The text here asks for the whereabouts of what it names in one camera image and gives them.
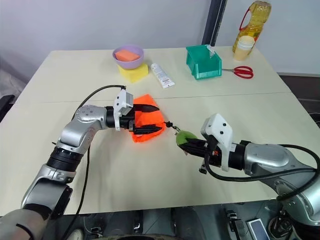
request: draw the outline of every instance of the white table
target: white table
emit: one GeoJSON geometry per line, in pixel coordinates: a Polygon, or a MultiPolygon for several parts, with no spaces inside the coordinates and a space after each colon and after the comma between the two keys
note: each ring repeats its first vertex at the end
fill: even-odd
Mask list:
{"type": "MultiPolygon", "coordinates": [[[[290,93],[244,94],[156,100],[163,114],[198,137],[208,116],[221,113],[234,130],[234,142],[296,144],[320,154],[320,130],[290,93]]],[[[98,106],[112,101],[91,101],[98,106]]],[[[19,208],[21,199],[45,163],[64,125],[79,102],[15,104],[0,124],[0,215],[19,208]]],[[[294,152],[314,166],[304,153],[294,152]]],[[[274,198],[260,182],[219,181],[198,172],[202,159],[185,156],[174,131],[146,143],[133,143],[125,130],[97,133],[91,145],[88,185],[81,213],[113,212],[176,206],[222,204],[274,198]]],[[[77,210],[83,187],[86,156],[71,184],[67,214],[77,210]]],[[[223,175],[244,177],[242,171],[223,175]]]]}
{"type": "MultiPolygon", "coordinates": [[[[135,97],[151,94],[167,120],[198,137],[205,118],[221,113],[233,128],[235,143],[296,144],[320,154],[318,127],[257,49],[238,63],[232,60],[231,47],[217,47],[223,67],[249,65],[255,73],[253,79],[226,72],[202,81],[191,76],[184,48],[146,49],[146,62],[160,64],[175,81],[176,85],[167,89],[161,88],[152,73],[129,84],[118,73],[111,52],[53,51],[0,123],[0,216],[20,207],[25,191],[54,148],[51,142],[60,136],[79,103],[109,84],[127,85],[135,97]]],[[[118,91],[105,90],[89,103],[111,106],[118,91]]],[[[276,196],[260,182],[222,182],[200,174],[202,159],[185,156],[176,146],[172,129],[146,143],[133,143],[125,130],[108,129],[97,133],[91,149],[81,213],[246,202],[276,196]]],[[[315,166],[306,154],[294,154],[315,166]]],[[[78,208],[85,167],[86,156],[71,184],[74,192],[67,214],[78,208]]],[[[215,171],[244,176],[234,169],[229,173],[215,171]]]]}
{"type": "MultiPolygon", "coordinates": [[[[186,65],[185,48],[146,49],[145,61],[158,63],[176,83],[162,89],[150,70],[136,83],[124,79],[112,57],[112,50],[53,51],[20,95],[17,103],[82,101],[89,93],[110,84],[127,85],[134,96],[149,93],[154,99],[205,97],[242,94],[288,93],[290,89],[255,48],[243,62],[233,60],[231,47],[216,47],[224,68],[248,65],[253,79],[242,79],[231,72],[221,77],[196,81],[186,65]]],[[[100,92],[92,100],[113,100],[117,89],[100,92]]]]}

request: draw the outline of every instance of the green plastic bin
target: green plastic bin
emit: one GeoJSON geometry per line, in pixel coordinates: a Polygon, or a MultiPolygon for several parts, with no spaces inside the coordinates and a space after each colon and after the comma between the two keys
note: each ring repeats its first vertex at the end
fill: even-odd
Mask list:
{"type": "Polygon", "coordinates": [[[186,64],[196,80],[221,76],[221,58],[217,53],[210,57],[207,45],[187,46],[186,50],[186,64]]]}

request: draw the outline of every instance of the red scissors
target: red scissors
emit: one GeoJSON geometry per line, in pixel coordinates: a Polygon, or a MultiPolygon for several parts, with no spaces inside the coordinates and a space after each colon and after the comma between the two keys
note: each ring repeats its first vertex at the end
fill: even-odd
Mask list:
{"type": "Polygon", "coordinates": [[[254,71],[249,66],[237,66],[234,69],[222,69],[223,71],[233,72],[240,78],[252,79],[254,77],[254,71]]]}

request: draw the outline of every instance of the red bottle handle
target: red bottle handle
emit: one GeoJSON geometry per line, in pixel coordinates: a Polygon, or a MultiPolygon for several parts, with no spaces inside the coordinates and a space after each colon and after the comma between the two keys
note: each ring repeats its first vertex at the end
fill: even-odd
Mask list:
{"type": "Polygon", "coordinates": [[[242,18],[242,22],[241,22],[241,25],[240,25],[240,27],[239,27],[239,31],[241,31],[242,29],[244,29],[244,27],[242,27],[242,24],[244,23],[245,17],[246,17],[246,15],[247,15],[247,13],[249,12],[249,10],[250,10],[250,7],[249,7],[248,10],[245,12],[245,15],[244,15],[243,18],[242,18]]]}

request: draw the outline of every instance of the yellow sponge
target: yellow sponge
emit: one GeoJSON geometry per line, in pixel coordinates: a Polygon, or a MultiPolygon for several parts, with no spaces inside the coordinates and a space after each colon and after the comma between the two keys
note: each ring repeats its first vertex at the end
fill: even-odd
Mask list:
{"type": "Polygon", "coordinates": [[[119,72],[122,76],[128,79],[131,83],[135,83],[148,75],[148,65],[142,63],[139,67],[135,69],[124,69],[118,65],[119,72]]]}

